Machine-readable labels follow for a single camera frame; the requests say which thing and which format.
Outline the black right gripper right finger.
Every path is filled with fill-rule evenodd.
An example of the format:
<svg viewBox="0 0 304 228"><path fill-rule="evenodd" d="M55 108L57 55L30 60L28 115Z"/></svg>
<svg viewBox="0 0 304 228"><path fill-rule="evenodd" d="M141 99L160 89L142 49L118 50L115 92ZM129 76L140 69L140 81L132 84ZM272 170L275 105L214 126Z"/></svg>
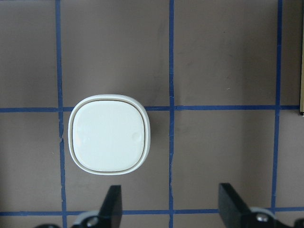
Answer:
<svg viewBox="0 0 304 228"><path fill-rule="evenodd" d="M218 186L218 212L227 228L276 227L276 220L267 210L252 210L230 183Z"/></svg>

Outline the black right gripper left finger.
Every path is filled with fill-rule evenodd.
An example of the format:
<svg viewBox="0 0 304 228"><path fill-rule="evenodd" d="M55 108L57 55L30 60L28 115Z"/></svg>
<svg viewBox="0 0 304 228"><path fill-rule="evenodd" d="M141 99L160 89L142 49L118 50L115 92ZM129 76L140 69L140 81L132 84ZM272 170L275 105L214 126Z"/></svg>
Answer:
<svg viewBox="0 0 304 228"><path fill-rule="evenodd" d="M100 209L83 212L74 221L73 228L119 228L122 219L121 185L110 186Z"/></svg>

